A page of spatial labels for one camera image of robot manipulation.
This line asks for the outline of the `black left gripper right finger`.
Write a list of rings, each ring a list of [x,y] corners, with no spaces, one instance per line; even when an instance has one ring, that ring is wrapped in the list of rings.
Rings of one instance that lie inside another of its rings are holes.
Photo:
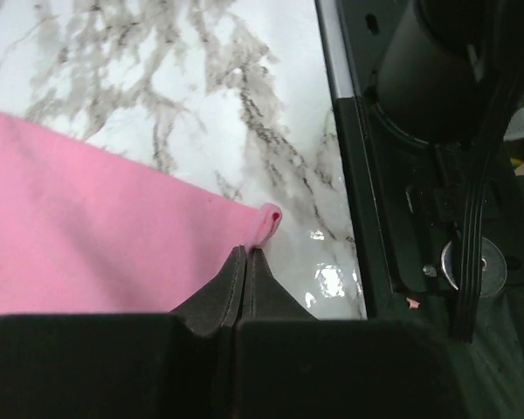
[[[315,320],[273,276],[264,252],[253,250],[246,262],[242,318],[253,320]]]

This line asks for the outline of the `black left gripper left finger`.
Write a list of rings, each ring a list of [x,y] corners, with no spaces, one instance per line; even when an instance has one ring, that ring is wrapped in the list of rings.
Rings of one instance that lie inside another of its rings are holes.
[[[169,314],[200,337],[233,326],[241,306],[246,262],[245,247],[233,248],[217,275]]]

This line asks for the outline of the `pink t shirt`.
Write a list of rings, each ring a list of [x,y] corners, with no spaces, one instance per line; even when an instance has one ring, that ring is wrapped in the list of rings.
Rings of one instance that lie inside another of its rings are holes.
[[[170,311],[280,220],[0,113],[0,315]]]

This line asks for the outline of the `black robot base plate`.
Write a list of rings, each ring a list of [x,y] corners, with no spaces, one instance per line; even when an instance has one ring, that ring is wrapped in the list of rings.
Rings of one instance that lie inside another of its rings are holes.
[[[316,3],[373,417],[524,418],[524,1]]]

